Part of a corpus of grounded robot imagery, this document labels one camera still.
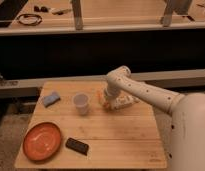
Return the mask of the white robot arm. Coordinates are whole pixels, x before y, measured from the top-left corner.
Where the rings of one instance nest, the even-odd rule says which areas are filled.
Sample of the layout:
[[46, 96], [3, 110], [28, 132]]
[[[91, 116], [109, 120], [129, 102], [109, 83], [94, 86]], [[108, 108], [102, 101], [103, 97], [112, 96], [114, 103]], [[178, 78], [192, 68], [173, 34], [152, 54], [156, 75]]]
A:
[[205, 171], [205, 94], [182, 94], [130, 78], [127, 66], [107, 73], [108, 101], [125, 91], [172, 117], [167, 171]]

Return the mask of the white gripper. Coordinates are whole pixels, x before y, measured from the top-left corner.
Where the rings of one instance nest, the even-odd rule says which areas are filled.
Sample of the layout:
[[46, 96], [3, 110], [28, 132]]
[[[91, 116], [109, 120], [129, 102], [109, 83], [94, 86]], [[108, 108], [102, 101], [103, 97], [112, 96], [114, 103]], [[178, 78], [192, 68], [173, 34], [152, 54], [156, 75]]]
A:
[[130, 107], [139, 102], [137, 97], [132, 95], [120, 95], [120, 91], [104, 90], [104, 102], [103, 107], [108, 110], [118, 110], [126, 107]]

